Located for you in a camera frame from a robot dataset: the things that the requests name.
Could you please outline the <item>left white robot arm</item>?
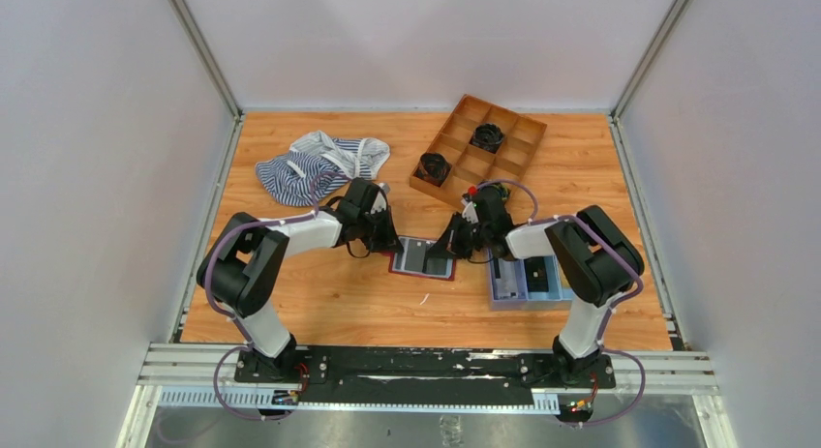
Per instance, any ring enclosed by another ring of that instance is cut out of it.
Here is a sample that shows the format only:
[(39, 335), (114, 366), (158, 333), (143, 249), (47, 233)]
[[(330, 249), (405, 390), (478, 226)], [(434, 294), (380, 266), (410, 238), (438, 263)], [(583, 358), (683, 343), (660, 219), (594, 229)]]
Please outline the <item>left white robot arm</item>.
[(349, 249), (359, 241), (367, 254), (399, 254), (388, 189), (353, 179), (346, 192), (311, 212), (280, 220), (234, 214), (197, 271), (212, 308), (231, 320), (250, 349), (284, 360), (295, 338), (278, 317), (272, 293), (284, 261), (313, 250)]

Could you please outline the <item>red leather card holder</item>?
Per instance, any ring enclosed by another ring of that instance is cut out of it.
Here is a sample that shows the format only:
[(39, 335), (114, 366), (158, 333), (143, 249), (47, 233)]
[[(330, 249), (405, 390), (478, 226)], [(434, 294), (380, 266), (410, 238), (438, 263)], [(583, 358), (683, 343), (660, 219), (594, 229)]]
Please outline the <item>red leather card holder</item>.
[(399, 241), (403, 250), (391, 255), (389, 273), (447, 282), (454, 280), (454, 260), (429, 254), (434, 241), (407, 236), (400, 236)]

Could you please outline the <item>black rolled belt top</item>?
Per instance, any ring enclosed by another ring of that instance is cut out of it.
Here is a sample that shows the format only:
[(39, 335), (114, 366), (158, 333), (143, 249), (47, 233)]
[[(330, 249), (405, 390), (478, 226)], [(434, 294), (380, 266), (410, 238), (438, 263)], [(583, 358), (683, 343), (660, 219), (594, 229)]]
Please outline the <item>black rolled belt top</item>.
[(497, 153), (505, 139), (502, 129), (493, 123), (476, 127), (471, 135), (470, 145), (489, 153)]

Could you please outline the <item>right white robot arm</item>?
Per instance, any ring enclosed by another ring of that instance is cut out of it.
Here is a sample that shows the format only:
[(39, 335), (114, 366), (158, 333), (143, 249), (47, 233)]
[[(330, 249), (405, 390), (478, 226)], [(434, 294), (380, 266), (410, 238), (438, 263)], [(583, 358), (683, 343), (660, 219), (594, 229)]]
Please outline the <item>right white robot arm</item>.
[(508, 181), (480, 183), (428, 250), (430, 258), (469, 260), (476, 252), (507, 262), (552, 256), (574, 293), (565, 326), (554, 339), (556, 359), (580, 369), (603, 350), (613, 309), (642, 289), (643, 257), (612, 219), (591, 205), (570, 215), (513, 222)]

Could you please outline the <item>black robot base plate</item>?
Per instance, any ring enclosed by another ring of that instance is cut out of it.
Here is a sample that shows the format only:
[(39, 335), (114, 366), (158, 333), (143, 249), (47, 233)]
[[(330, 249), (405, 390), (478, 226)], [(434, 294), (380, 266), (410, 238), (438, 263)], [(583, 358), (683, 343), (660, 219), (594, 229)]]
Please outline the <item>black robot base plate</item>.
[(269, 359), (243, 351), (234, 379), (294, 384), (307, 403), (442, 406), (525, 405), (532, 403), (535, 390), (589, 395), (616, 386), (606, 355), (570, 373), (550, 352), (361, 346), (296, 349), (288, 368), (276, 368)]

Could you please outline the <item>black item in organizer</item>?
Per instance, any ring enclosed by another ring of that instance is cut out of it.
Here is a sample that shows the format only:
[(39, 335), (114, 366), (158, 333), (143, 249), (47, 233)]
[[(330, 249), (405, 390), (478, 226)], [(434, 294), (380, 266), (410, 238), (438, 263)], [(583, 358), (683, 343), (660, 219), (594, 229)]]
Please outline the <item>black item in organizer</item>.
[(531, 257), (524, 260), (526, 285), (528, 292), (549, 292), (550, 270), (544, 257)]

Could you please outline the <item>black rolled belt left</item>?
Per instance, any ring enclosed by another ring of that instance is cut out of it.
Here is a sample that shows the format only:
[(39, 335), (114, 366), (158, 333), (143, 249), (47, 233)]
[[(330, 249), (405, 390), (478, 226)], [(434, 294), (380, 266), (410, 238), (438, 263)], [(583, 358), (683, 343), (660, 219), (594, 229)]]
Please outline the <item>black rolled belt left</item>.
[(414, 170), (413, 176), (436, 187), (440, 187), (447, 179), (450, 170), (451, 164), (444, 155), (440, 153), (424, 153), (419, 158), (419, 163)]

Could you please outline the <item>blue plastic organizer box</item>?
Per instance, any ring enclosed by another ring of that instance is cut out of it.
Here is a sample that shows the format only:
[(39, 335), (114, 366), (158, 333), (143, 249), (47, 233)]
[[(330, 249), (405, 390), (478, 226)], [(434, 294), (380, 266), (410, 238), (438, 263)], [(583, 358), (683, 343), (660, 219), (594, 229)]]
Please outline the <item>blue plastic organizer box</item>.
[(493, 259), (489, 267), (490, 296), (489, 308), (491, 311), (552, 311), (568, 310), (574, 296), (572, 289), (563, 283), (562, 271), (557, 259), (553, 255), (543, 256), (550, 270), (549, 292), (528, 292), (524, 268), (525, 259), (517, 259), (519, 268), (519, 285), (522, 299), (514, 301), (498, 300), (496, 297), (496, 264)]

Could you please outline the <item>silver item in organizer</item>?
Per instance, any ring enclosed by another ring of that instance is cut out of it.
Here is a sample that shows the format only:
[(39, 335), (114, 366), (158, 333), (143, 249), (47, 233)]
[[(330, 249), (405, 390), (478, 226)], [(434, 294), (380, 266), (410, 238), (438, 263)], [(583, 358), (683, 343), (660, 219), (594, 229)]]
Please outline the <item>silver item in organizer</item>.
[(496, 264), (496, 297), (498, 300), (522, 299), (517, 261), (498, 260)]

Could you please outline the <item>grey VIP credit card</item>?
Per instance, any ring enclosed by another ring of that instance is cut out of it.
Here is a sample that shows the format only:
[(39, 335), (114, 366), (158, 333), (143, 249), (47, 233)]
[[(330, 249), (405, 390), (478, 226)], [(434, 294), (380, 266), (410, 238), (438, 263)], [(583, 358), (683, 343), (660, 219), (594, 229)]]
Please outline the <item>grey VIP credit card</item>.
[(432, 242), (410, 237), (400, 237), (400, 240), (404, 251), (394, 256), (391, 264), (392, 270), (399, 273), (424, 274), (424, 261)]

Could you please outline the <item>striped blue white cloth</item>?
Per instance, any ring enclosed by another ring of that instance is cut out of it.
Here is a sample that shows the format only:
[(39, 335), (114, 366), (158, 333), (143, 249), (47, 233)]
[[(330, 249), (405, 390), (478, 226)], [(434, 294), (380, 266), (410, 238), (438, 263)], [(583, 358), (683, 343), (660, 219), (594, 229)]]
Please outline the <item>striped blue white cloth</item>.
[(255, 175), (276, 202), (308, 207), (354, 178), (376, 179), (390, 155), (390, 146), (377, 138), (345, 139), (314, 131), (287, 152), (257, 163)]

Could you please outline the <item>black yellow rolled belt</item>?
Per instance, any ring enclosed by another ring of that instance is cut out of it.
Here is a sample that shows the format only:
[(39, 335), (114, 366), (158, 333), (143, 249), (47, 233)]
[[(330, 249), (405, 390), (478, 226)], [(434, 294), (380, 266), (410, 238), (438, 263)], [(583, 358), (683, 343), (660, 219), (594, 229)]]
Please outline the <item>black yellow rolled belt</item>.
[(510, 198), (510, 189), (501, 182), (496, 182), (490, 185), (490, 187), (496, 191), (498, 194), (499, 200), (502, 204), (506, 204)]

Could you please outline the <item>dark VIP credit card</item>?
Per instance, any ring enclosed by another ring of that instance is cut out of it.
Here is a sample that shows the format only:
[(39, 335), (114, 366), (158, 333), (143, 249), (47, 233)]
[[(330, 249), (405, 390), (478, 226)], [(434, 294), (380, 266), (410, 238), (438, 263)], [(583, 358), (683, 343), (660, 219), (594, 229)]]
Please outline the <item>dark VIP credit card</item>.
[(424, 261), (425, 275), (436, 278), (450, 278), (453, 275), (454, 262), (450, 258), (427, 257)]

